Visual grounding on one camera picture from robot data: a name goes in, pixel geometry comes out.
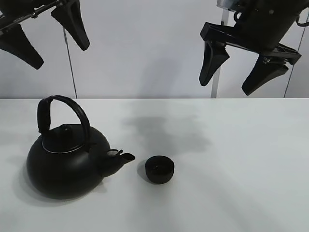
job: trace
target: white table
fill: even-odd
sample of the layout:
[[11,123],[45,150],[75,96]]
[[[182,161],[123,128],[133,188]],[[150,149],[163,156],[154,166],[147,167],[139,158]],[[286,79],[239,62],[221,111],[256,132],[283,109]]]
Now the white table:
[[[309,100],[78,100],[137,159],[76,201],[40,197],[23,165],[38,100],[0,101],[1,232],[308,232]],[[78,122],[52,104],[52,124]],[[144,178],[166,155],[173,179]]]

